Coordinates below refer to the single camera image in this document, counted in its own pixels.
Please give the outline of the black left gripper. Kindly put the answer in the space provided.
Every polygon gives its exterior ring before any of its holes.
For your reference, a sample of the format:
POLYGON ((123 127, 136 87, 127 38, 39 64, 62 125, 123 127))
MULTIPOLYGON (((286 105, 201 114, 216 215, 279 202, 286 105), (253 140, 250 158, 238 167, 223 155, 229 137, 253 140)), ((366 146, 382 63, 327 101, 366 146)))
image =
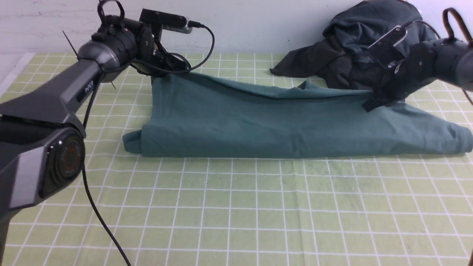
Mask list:
POLYGON ((184 56, 168 52, 160 42, 162 31, 173 28, 139 28, 139 74, 164 76, 191 68, 184 56))

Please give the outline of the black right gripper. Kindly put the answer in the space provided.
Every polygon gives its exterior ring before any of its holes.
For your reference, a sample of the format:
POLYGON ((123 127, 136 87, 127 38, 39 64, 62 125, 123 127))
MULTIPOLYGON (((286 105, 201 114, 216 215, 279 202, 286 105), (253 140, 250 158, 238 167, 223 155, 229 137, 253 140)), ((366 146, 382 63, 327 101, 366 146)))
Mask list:
POLYGON ((370 58, 384 68, 380 84, 370 99, 362 104, 366 112, 386 105, 386 102, 404 100, 410 94, 436 81, 434 62, 440 41, 414 44, 407 56, 387 41, 370 46, 370 58))

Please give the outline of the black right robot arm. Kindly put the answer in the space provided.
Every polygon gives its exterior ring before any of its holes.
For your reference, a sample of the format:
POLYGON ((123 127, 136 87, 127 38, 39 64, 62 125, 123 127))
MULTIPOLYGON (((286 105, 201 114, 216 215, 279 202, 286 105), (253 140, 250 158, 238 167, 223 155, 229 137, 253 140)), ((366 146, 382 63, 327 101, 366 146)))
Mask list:
POLYGON ((366 52, 386 71, 381 84, 362 105, 366 112, 406 99, 435 80, 472 91, 473 51, 466 42, 446 38, 424 41, 414 44, 403 56, 394 45, 379 41, 366 52))

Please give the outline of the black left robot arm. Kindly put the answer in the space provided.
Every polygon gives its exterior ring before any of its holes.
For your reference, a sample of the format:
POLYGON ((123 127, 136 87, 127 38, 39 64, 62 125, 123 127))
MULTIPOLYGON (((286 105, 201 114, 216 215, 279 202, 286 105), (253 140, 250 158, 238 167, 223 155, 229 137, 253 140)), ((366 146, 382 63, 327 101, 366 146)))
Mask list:
POLYGON ((10 221, 69 186, 85 168, 86 122, 76 116, 101 83, 129 65, 142 74, 167 72, 159 56, 161 30, 189 34, 199 23, 123 16, 101 26, 78 51, 78 60, 34 91, 1 103, 1 253, 10 221))

